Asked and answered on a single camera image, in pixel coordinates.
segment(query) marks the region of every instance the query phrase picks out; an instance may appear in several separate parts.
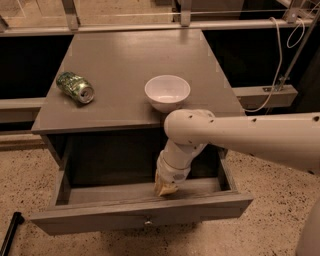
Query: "open drawer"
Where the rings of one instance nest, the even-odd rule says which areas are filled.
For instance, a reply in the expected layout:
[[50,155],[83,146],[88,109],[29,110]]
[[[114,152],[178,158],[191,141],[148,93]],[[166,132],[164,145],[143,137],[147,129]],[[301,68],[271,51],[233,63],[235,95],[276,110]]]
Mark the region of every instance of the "open drawer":
[[237,191],[225,151],[211,145],[177,193],[156,196],[156,160],[167,139],[162,128],[65,137],[51,204],[31,216],[49,235],[236,218],[253,199]]

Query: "crushed can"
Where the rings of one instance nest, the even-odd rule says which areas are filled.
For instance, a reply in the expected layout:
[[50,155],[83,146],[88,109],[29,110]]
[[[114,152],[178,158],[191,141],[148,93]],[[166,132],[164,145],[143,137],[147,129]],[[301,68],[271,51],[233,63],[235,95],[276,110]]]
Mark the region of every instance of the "crushed can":
[[93,100],[94,89],[83,77],[72,72],[63,72],[56,79],[57,86],[75,101],[87,104]]

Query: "black pole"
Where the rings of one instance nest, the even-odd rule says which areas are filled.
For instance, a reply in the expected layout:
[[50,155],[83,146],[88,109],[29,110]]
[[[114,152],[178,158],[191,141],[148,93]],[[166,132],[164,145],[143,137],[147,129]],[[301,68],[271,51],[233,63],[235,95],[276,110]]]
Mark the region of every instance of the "black pole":
[[19,224],[24,222],[24,218],[21,215],[21,212],[15,212],[12,216],[10,226],[8,228],[6,237],[3,241],[0,256],[7,256],[10,251],[10,247],[14,238],[14,234],[16,233],[17,227]]

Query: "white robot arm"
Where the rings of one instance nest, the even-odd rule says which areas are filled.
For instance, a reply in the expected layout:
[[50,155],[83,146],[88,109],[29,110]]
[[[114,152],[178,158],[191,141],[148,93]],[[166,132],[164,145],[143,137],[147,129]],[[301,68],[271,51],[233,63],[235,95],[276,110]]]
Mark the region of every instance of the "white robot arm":
[[157,161],[156,193],[177,191],[207,144],[320,174],[320,113],[215,117],[176,110],[164,123],[168,142]]

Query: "terrazzo floor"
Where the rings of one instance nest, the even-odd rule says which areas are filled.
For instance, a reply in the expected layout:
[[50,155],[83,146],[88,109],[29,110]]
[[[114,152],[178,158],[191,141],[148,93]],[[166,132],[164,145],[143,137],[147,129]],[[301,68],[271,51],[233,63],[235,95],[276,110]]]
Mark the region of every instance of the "terrazzo floor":
[[[172,22],[171,5],[155,0],[77,0],[74,4],[81,25]],[[0,0],[0,13],[12,28],[67,26],[61,0]]]
[[14,211],[18,227],[10,255],[294,255],[319,197],[320,177],[229,152],[240,192],[254,201],[239,219],[140,230],[48,236],[29,221],[44,211],[58,168],[40,137],[0,136],[0,243]]

